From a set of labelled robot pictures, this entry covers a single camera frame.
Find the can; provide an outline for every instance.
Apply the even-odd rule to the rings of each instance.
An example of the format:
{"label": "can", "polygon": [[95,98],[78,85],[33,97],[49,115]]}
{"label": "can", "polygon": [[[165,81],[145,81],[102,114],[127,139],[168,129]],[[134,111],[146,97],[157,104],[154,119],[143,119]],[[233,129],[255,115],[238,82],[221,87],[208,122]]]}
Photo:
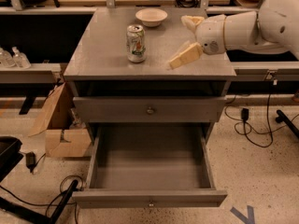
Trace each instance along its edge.
{"label": "can", "polygon": [[146,59],[145,32],[142,25],[133,24],[127,27],[127,56],[133,63]]}

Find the cabinet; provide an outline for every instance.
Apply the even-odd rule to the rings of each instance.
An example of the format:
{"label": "cabinet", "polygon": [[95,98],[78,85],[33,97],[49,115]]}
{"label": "cabinet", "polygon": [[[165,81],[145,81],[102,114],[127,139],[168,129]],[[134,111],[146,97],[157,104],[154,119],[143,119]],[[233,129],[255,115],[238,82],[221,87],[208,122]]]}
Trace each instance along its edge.
{"label": "cabinet", "polygon": [[219,206],[206,153],[235,70],[226,55],[203,55],[172,70],[170,56],[193,34],[183,15],[199,8],[163,7],[166,21],[145,28],[148,58],[126,58],[125,32],[140,7],[99,8],[64,73],[83,121],[96,124],[82,208]]}

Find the white bowl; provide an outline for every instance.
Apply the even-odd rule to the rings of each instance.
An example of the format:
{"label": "white bowl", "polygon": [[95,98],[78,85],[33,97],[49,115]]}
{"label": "white bowl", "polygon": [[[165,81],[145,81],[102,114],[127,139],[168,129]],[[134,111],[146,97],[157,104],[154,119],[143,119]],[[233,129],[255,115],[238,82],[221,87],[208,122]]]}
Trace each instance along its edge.
{"label": "white bowl", "polygon": [[167,13],[157,8],[146,8],[136,12],[136,17],[142,21],[145,26],[159,26],[167,18]]}

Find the drawer knob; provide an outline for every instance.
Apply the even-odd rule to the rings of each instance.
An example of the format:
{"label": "drawer knob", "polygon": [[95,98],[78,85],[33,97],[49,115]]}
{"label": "drawer knob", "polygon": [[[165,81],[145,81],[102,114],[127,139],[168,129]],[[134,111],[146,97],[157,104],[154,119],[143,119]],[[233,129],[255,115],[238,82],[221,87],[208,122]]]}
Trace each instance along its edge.
{"label": "drawer knob", "polygon": [[148,107],[148,109],[147,109],[148,115],[153,115],[155,112],[156,112],[156,110],[154,108],[152,108],[150,106]]}

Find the clear bottle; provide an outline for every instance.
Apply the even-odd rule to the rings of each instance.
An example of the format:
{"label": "clear bottle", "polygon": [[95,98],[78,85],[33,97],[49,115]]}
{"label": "clear bottle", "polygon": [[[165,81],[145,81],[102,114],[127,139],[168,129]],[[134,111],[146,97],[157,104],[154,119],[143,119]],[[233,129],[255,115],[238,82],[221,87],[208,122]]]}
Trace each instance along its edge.
{"label": "clear bottle", "polygon": [[18,65],[18,67],[21,69],[28,69],[31,64],[28,61],[27,56],[24,53],[20,52],[16,47],[13,47],[12,50],[15,53],[12,59]]}
{"label": "clear bottle", "polygon": [[4,50],[3,48],[0,48],[0,64],[3,65],[5,68],[9,68],[16,65],[10,53],[7,50]]}

